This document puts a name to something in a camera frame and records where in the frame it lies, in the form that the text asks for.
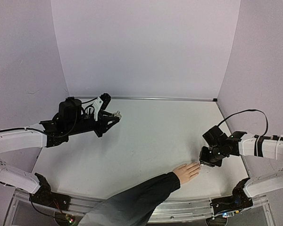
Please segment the glitter nail polish bottle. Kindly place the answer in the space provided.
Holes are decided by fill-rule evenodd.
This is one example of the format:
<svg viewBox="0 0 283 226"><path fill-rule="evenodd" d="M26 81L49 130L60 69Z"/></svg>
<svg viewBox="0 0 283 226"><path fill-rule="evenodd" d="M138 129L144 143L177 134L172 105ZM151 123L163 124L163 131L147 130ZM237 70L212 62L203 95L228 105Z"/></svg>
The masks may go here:
<svg viewBox="0 0 283 226"><path fill-rule="evenodd" d="M118 117L119 119L122 118L121 112L120 111L116 111L115 113L113 113L114 117Z"/></svg>

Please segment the dark sleeved forearm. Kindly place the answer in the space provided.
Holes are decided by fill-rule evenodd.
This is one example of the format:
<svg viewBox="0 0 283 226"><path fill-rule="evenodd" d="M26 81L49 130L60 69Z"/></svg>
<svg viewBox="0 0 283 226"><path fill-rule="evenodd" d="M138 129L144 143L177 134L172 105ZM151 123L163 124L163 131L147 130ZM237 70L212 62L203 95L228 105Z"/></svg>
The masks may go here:
<svg viewBox="0 0 283 226"><path fill-rule="evenodd" d="M94 206L80 226L145 226L155 208L180 188L173 173L162 174Z"/></svg>

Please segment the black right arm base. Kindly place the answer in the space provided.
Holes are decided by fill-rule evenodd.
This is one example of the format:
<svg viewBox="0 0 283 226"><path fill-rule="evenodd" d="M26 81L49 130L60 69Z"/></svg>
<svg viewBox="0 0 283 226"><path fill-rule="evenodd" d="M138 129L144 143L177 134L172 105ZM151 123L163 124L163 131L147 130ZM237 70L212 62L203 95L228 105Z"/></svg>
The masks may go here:
<svg viewBox="0 0 283 226"><path fill-rule="evenodd" d="M214 215L220 215L226 212L235 212L253 206L253 201L249 198L242 188L233 189L231 196L215 198L211 201Z"/></svg>

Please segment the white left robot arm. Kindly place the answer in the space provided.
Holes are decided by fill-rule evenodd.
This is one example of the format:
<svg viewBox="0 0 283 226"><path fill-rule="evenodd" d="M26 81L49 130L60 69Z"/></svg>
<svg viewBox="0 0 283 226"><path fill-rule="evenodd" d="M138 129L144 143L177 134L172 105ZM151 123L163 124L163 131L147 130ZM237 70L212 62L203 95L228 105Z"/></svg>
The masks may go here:
<svg viewBox="0 0 283 226"><path fill-rule="evenodd" d="M84 102L80 99L68 97L59 104L58 112L51 120L39 123L43 130L32 127L0 130L0 154L20 149L56 147L68 142L70 136L91 131L102 137L121 119L119 111L106 111L110 101L110 95L104 93L87 101L87 106L83 107ZM54 202L54 194L43 175L10 167L1 159L0 183L34 194L45 206Z"/></svg>

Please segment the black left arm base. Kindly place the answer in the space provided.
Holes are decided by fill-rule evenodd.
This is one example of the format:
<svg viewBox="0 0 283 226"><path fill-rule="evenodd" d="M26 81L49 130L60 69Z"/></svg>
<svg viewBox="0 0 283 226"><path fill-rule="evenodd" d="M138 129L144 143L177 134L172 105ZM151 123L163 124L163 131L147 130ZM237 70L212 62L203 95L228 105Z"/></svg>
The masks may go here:
<svg viewBox="0 0 283 226"><path fill-rule="evenodd" d="M38 173L34 175L37 177L40 187L34 194L30 194L30 200L33 203L56 208L60 211L68 210L71 197L69 195L52 192L51 186L43 175Z"/></svg>

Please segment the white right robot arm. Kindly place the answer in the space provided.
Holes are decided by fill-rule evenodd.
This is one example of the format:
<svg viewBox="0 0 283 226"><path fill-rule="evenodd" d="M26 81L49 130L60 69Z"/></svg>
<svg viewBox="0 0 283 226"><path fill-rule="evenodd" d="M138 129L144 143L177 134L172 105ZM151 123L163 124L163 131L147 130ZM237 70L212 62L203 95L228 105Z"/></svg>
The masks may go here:
<svg viewBox="0 0 283 226"><path fill-rule="evenodd" d="M207 146L202 147L199 161L209 167L221 167L223 159L231 156L277 162L282 169L240 181L233 189L234 196L250 199L260 194L283 189L283 135L259 136L244 131L226 135L218 126L203 134Z"/></svg>

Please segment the mannequin hand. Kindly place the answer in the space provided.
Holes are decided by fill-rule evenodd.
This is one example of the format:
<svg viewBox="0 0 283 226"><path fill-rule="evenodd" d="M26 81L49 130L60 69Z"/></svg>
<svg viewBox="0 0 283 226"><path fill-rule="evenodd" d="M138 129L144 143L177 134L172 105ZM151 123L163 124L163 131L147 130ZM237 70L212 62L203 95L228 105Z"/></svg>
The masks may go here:
<svg viewBox="0 0 283 226"><path fill-rule="evenodd" d="M173 173L178 177L180 185L186 184L200 173L200 164L198 162L192 162L189 164L183 164L176 167Z"/></svg>

